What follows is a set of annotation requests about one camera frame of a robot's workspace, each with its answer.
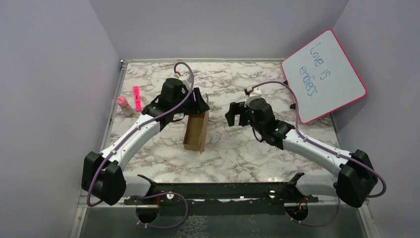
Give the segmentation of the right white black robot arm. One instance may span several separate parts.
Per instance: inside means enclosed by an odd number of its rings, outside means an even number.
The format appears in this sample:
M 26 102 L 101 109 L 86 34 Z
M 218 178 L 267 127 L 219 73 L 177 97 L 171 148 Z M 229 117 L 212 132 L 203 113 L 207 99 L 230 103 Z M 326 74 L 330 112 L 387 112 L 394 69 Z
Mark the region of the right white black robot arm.
M 362 150 L 349 152 L 334 148 L 275 118 L 272 107 L 265 99 L 232 102 L 225 114 L 229 126 L 239 116 L 240 126 L 250 126 L 261 135 L 261 141 L 298 154 L 326 169 L 330 175 L 304 174 L 286 187 L 286 196 L 293 202 L 304 196 L 326 195 L 341 199 L 347 205 L 359 208 L 378 182 L 370 159 Z

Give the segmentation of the brown cardboard box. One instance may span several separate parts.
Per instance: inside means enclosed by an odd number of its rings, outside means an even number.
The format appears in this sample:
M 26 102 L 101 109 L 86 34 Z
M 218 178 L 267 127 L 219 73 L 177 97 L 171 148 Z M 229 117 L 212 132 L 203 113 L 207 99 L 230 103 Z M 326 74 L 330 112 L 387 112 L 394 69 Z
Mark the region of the brown cardboard box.
M 188 116 L 183 140 L 184 149 L 199 151 L 201 154 L 204 152 L 208 131 L 208 122 L 209 110 L 199 115 Z

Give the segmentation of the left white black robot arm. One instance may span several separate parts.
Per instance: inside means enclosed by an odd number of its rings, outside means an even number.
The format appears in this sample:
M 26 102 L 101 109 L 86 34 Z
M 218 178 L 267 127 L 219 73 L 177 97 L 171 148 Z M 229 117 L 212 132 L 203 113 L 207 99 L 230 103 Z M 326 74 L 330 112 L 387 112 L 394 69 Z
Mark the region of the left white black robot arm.
M 114 205 L 128 196 L 151 203 L 156 196 L 152 181 L 144 176 L 125 177 L 126 166 L 150 139 L 173 122 L 175 114 L 199 115 L 209 109 L 192 76 L 166 79 L 160 94 L 143 107 L 128 131 L 101 152 L 86 155 L 81 184 L 88 193 L 86 204 Z

